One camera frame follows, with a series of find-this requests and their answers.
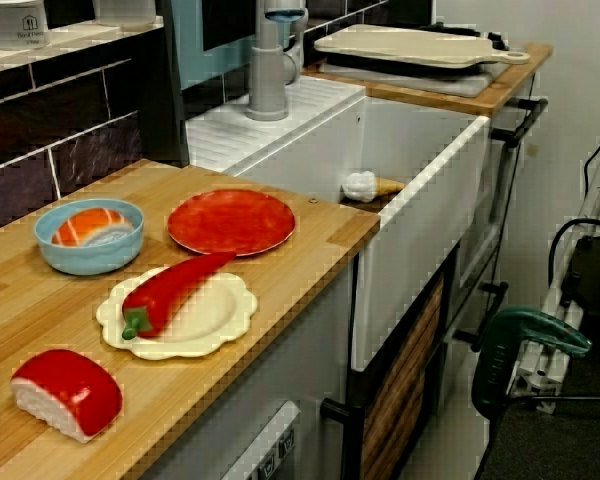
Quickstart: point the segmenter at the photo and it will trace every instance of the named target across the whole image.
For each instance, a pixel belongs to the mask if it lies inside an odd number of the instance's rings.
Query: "wooden panel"
[[[108,346],[94,314],[116,283],[190,257],[165,232],[173,208],[192,195],[233,187],[285,202],[296,231],[280,247],[240,258],[222,271],[239,275],[259,301],[250,330],[201,358],[150,362]],[[138,478],[231,382],[289,325],[377,231],[379,217],[216,174],[146,160],[75,192],[120,198],[145,215],[139,256],[109,274],[75,277],[42,259],[32,233],[45,207],[0,229],[0,480]],[[36,353],[68,348],[106,368],[121,385],[123,413],[87,445],[21,411],[11,375]]]
[[[362,85],[367,88],[368,97],[383,98],[395,102],[410,103],[423,107],[441,108],[470,115],[486,115],[492,117],[529,79],[553,53],[551,45],[540,43],[525,43],[527,53],[531,55],[529,63],[512,65],[502,75],[475,98],[445,95],[443,93],[426,92],[406,87],[394,87],[377,82],[354,80],[338,77],[337,75],[320,73],[318,65],[304,69],[304,75],[342,83]]]
[[[440,318],[443,277],[425,302],[365,418],[363,478],[388,478],[418,417],[424,367]]]
[[[398,413],[395,423],[392,425],[384,448],[372,461],[363,464],[364,480],[385,480],[393,473],[418,421],[418,415],[422,408],[423,390],[424,374],[420,374],[415,381],[412,394],[407,402],[403,404],[402,410]]]

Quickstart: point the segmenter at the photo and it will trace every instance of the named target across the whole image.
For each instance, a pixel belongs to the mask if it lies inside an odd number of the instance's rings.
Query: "white sink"
[[[361,371],[471,224],[489,118],[364,97],[362,87],[326,80],[303,77],[296,89],[281,122],[246,118],[246,98],[188,122],[191,161],[331,202],[353,172],[407,184],[360,254],[351,367]]]

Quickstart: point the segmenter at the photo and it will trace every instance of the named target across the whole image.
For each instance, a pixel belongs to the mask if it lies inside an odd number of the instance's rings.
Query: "gray faucet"
[[[309,12],[305,0],[256,0],[256,41],[252,47],[247,116],[276,121],[289,114],[285,85],[300,78],[304,63],[302,40]],[[284,52],[278,43],[278,24],[291,23],[293,47]]]

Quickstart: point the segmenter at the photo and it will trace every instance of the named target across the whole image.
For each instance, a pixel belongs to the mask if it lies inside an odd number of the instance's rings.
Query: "green tool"
[[[572,357],[584,357],[591,342],[562,320],[528,307],[505,307],[491,320],[478,358],[471,400],[482,416],[495,420],[507,406],[507,388],[520,345],[531,340]]]

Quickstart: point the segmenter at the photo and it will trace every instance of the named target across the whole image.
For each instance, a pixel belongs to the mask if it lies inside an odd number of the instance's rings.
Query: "wooden cutting board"
[[[315,42],[316,50],[359,57],[466,68],[480,62],[528,63],[530,56],[493,48],[486,38],[375,25],[353,25]]]

